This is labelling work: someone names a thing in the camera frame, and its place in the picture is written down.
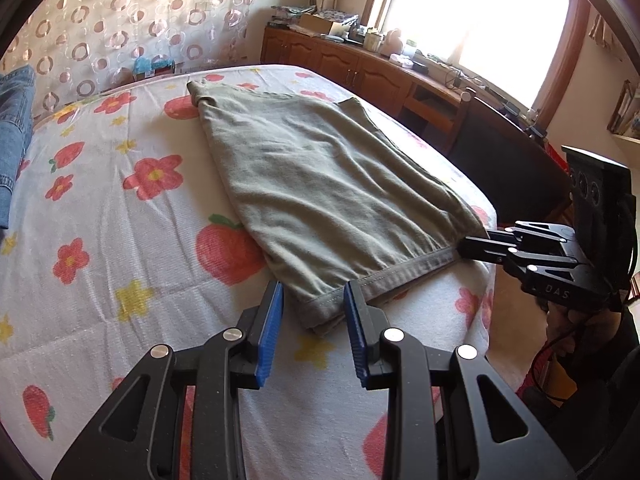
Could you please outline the right hand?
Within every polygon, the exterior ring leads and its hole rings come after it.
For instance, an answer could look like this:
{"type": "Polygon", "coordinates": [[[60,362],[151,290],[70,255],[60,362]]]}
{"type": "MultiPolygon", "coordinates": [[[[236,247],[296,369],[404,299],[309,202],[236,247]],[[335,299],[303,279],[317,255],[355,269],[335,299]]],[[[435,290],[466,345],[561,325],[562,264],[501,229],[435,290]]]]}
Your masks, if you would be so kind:
{"type": "Polygon", "coordinates": [[[588,314],[550,302],[547,338],[557,356],[569,356],[578,349],[598,348],[611,340],[620,328],[621,319],[620,312],[608,309],[588,314]]]}

